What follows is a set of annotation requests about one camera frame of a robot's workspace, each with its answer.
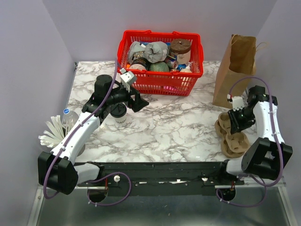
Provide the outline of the black coffee cup lid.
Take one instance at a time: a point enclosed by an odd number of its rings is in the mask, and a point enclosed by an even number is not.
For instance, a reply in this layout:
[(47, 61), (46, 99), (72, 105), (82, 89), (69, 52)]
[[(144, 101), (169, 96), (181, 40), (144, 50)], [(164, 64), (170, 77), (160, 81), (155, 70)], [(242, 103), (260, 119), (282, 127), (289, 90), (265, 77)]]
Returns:
[(121, 118), (127, 113), (127, 107), (123, 103), (115, 104), (111, 107), (111, 116), (114, 118)]

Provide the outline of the white paper coffee cup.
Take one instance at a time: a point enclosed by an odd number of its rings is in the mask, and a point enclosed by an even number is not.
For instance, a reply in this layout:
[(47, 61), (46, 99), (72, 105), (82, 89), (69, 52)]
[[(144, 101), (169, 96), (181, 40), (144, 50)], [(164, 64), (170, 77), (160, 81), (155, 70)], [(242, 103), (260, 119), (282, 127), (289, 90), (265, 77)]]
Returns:
[(124, 123), (124, 122), (126, 121), (126, 119), (127, 119), (127, 115), (124, 114), (123, 116), (115, 117), (114, 119), (115, 119), (115, 121), (116, 121), (117, 123)]

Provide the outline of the brown paper bag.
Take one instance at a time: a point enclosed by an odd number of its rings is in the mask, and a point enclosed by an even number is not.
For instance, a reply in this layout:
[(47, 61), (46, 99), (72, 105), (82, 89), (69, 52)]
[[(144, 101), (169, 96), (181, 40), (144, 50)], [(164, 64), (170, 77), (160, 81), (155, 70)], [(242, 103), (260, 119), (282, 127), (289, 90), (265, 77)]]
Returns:
[(255, 54), (266, 47), (256, 43), (256, 37), (233, 34), (219, 66), (214, 88), (213, 105), (231, 108), (227, 95), (241, 96), (250, 82), (245, 79), (237, 85), (234, 83), (256, 73)]

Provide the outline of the cardboard cup carrier tray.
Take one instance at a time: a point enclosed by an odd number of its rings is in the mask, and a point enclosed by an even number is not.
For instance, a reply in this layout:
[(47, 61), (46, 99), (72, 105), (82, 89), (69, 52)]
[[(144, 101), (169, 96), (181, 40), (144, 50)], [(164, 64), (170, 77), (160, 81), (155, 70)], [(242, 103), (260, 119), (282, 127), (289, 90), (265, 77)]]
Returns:
[(214, 124), (216, 134), (220, 138), (234, 140), (234, 136), (230, 133), (231, 124), (230, 118), (227, 112), (221, 113), (218, 116), (218, 120)]

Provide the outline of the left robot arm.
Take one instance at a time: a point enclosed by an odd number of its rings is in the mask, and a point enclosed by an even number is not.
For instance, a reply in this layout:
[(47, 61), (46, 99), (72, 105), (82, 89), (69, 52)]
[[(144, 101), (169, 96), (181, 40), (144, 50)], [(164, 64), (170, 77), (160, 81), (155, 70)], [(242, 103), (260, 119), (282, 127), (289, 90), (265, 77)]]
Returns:
[(149, 104), (132, 87), (136, 79), (132, 72), (121, 74), (120, 82), (109, 75), (97, 76), (94, 92), (73, 128), (51, 152), (42, 152), (38, 157), (38, 176), (43, 192), (51, 188), (57, 193), (70, 194), (83, 182), (89, 181), (94, 186), (104, 182), (100, 164), (89, 162), (75, 166), (75, 160), (114, 105), (124, 103), (133, 112), (138, 112)]

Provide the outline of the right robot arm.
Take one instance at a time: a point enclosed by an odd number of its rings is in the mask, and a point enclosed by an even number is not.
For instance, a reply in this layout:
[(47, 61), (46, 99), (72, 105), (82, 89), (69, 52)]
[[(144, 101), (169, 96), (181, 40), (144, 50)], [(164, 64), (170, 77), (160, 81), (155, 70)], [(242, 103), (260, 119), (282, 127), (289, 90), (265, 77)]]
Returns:
[(293, 154), (286, 145), (277, 121), (277, 98), (269, 96), (265, 88), (249, 89), (247, 105), (241, 97), (229, 97), (233, 107), (228, 111), (230, 132), (237, 134), (256, 125), (258, 138), (237, 160), (229, 160), (227, 167), (217, 171), (217, 181), (223, 185), (234, 176), (254, 175), (263, 179), (277, 180)]

